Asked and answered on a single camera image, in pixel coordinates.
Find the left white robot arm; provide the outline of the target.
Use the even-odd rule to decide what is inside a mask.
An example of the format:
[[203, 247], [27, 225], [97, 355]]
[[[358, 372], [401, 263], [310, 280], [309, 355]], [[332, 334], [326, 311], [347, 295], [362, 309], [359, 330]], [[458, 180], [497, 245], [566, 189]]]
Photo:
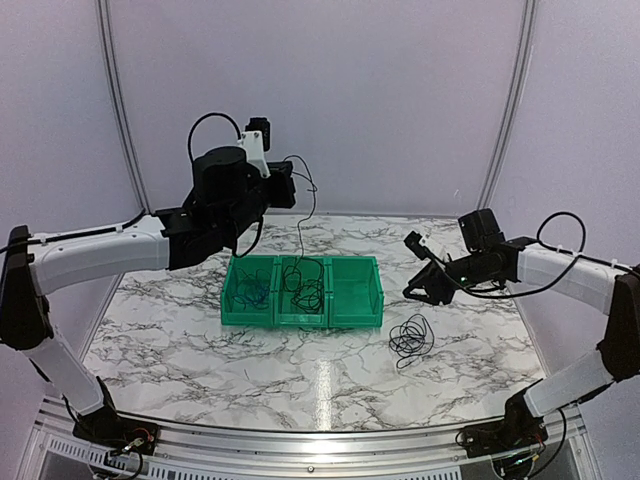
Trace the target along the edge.
[[102, 380], [91, 374], [49, 319], [48, 294], [135, 271], [179, 270], [228, 249], [270, 208], [290, 209], [290, 161], [269, 162], [271, 125], [252, 117], [236, 142], [190, 154], [192, 187], [179, 207], [141, 212], [111, 226], [59, 234], [12, 229], [1, 252], [1, 341], [23, 353], [64, 397], [77, 430], [106, 445], [127, 430]]

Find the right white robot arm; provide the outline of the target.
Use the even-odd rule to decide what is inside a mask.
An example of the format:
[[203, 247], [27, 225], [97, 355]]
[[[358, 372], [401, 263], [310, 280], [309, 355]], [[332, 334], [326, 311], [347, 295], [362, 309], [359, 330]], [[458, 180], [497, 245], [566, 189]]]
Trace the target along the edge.
[[404, 239], [405, 246], [426, 263], [406, 284], [407, 299], [445, 306], [458, 293], [489, 301], [549, 293], [597, 312], [606, 321], [594, 347], [513, 394], [500, 420], [464, 429], [466, 447], [486, 451], [496, 445], [507, 450], [544, 439], [543, 422], [549, 414], [589, 401], [639, 374], [639, 269], [588, 255], [584, 221], [569, 211], [554, 212], [549, 218], [561, 217], [578, 225], [579, 243], [574, 248], [551, 245], [540, 233], [509, 239], [489, 208], [459, 217], [463, 256], [446, 256], [418, 232]]

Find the right green bin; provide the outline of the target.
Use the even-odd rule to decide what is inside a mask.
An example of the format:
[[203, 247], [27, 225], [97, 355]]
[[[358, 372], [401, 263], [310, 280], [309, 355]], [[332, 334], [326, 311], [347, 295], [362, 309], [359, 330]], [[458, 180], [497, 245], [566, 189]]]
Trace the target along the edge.
[[373, 256], [327, 257], [330, 328], [375, 329], [383, 323], [384, 290]]

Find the middle green bin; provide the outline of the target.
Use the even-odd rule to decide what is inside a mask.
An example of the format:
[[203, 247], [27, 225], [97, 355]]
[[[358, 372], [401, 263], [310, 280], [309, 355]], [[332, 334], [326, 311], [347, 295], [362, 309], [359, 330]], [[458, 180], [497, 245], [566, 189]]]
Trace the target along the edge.
[[321, 257], [281, 256], [276, 281], [276, 328], [329, 325], [328, 270]]

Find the right aluminium frame post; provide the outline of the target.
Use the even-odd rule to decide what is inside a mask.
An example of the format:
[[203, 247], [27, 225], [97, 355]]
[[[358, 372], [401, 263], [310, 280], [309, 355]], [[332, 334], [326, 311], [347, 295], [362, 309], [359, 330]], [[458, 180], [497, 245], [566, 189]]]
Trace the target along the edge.
[[510, 137], [517, 117], [518, 108], [521, 104], [529, 71], [538, 10], [539, 1], [526, 0], [524, 2], [511, 80], [496, 141], [476, 203], [477, 209], [484, 209], [490, 206], [498, 185], [501, 170], [506, 161]]

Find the aluminium frame post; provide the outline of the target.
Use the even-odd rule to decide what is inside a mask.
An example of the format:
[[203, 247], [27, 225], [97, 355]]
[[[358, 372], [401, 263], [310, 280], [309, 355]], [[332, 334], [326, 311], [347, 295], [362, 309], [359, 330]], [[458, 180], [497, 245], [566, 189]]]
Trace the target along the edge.
[[117, 134], [121, 143], [126, 170], [130, 178], [134, 197], [139, 207], [145, 212], [152, 211], [147, 189], [130, 127], [124, 90], [120, 78], [117, 61], [115, 35], [112, 24], [111, 5], [106, 0], [94, 2], [97, 14], [98, 35], [102, 48], [107, 86], [110, 94], [112, 110]]
[[484, 209], [490, 206], [498, 185], [501, 170], [506, 161], [510, 137], [517, 117], [518, 108], [521, 104], [529, 71], [538, 10], [539, 1], [526, 0], [524, 2], [511, 80], [496, 141], [476, 203], [477, 209]]

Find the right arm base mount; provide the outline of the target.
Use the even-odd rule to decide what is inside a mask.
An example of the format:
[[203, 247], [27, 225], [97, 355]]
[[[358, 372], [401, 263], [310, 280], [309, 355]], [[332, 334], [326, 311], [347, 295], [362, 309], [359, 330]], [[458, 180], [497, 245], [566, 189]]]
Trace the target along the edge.
[[500, 419], [464, 426], [456, 434], [455, 442], [466, 451], [468, 458], [478, 458], [540, 446], [547, 439], [548, 432], [542, 420], [524, 425]]

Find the front aluminium rail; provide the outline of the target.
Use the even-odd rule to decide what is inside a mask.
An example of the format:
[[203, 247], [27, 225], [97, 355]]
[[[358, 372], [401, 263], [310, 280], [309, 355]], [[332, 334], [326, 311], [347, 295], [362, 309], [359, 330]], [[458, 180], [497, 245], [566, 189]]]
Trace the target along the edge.
[[545, 421], [542, 445], [471, 458], [456, 424], [365, 432], [279, 432], [155, 419], [155, 450], [111, 457], [76, 438], [64, 403], [45, 398], [21, 460], [20, 479], [496, 479], [535, 454], [538, 479], [600, 479], [580, 412]]

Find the left aluminium frame post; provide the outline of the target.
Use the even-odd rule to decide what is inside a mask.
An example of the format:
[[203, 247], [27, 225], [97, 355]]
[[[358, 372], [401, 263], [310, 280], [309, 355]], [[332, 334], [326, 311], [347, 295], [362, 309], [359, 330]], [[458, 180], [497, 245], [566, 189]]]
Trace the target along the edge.
[[130, 178], [134, 197], [139, 207], [145, 212], [152, 211], [147, 189], [130, 127], [124, 90], [120, 78], [117, 61], [115, 35], [112, 24], [111, 5], [106, 0], [94, 2], [97, 14], [98, 35], [102, 48], [107, 86], [110, 94], [112, 110], [117, 134], [121, 143], [126, 170]]

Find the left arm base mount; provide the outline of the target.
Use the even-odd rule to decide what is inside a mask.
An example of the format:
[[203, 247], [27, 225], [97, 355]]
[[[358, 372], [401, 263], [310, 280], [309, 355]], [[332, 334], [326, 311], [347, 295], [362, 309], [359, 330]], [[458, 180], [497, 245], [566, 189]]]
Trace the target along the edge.
[[135, 447], [143, 455], [152, 455], [159, 438], [160, 427], [157, 423], [120, 417], [115, 423], [87, 423], [84, 420], [74, 422], [73, 436], [111, 449], [123, 450], [135, 440], [142, 444]]

